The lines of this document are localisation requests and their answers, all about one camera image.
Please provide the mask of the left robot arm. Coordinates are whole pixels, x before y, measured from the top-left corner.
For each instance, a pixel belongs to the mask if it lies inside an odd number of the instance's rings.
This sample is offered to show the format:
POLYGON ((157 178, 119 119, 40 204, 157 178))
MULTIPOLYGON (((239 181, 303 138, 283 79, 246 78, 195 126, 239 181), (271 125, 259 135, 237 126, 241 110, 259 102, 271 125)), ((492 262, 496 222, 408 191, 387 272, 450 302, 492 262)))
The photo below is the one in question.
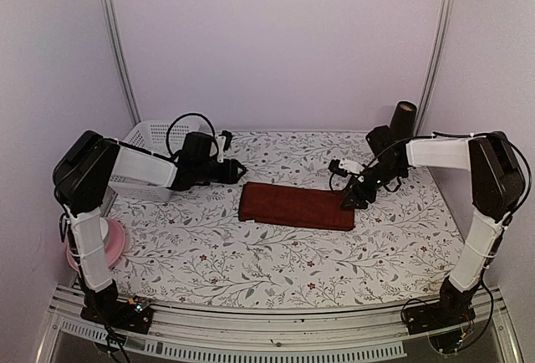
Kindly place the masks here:
POLYGON ((238 183, 247 168, 225 156, 232 142, 221 135, 193 131, 177 150, 157 154, 87 130, 53 170, 53 194, 63 210, 64 238, 78 268, 79 281, 91 309, 107 325, 124 318, 117 287, 105 260, 101 207, 112 181, 122 177, 136 185, 184 192, 212 183, 238 183))

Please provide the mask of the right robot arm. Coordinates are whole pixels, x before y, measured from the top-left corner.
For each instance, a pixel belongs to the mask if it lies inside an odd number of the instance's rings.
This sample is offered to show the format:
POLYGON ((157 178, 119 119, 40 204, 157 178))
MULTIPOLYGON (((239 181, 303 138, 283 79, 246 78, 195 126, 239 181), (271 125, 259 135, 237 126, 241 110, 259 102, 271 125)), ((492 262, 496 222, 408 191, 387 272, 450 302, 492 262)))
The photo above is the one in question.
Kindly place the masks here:
POLYGON ((472 216, 455 267, 441 286, 441 301, 432 319, 449 326, 463 315, 465 302, 482 284, 502 236, 515 213, 527 200, 532 173, 526 157, 502 131, 394 137, 386 125, 372 130, 367 141, 374 156, 359 164, 347 158, 333 160, 332 174, 347 178, 343 209, 365 209, 379 190, 396 192, 411 168, 463 171, 469 181, 472 216))

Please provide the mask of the dark red towel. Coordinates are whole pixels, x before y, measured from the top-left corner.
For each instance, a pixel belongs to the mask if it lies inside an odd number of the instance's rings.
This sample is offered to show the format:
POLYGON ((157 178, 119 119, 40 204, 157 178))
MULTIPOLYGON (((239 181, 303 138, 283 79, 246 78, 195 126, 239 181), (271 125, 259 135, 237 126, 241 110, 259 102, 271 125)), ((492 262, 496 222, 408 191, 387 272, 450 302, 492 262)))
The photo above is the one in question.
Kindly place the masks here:
POLYGON ((238 208, 241 222, 347 232, 354 211, 341 208, 342 192, 248 182, 238 208))

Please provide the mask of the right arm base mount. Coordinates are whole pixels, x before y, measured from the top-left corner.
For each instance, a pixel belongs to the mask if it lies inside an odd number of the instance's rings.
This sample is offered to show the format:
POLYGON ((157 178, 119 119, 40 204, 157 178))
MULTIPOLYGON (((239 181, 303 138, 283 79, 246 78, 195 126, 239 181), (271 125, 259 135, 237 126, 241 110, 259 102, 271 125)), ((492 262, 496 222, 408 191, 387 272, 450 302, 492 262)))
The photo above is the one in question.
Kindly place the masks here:
POLYGON ((476 288, 460 292, 455 288, 441 289, 437 302, 404 307, 400 317, 410 335, 468 324, 476 315, 472 298, 476 288))

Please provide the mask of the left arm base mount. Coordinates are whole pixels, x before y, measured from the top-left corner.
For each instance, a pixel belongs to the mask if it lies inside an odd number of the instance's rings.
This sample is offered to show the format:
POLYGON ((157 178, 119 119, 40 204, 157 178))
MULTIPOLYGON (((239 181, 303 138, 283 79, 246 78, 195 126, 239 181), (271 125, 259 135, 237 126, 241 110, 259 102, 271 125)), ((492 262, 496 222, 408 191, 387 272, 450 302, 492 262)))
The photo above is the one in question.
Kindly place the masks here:
POLYGON ((112 329, 137 334, 149 333, 155 311, 151 307, 138 309, 136 304, 117 299, 84 298, 81 318, 112 329))

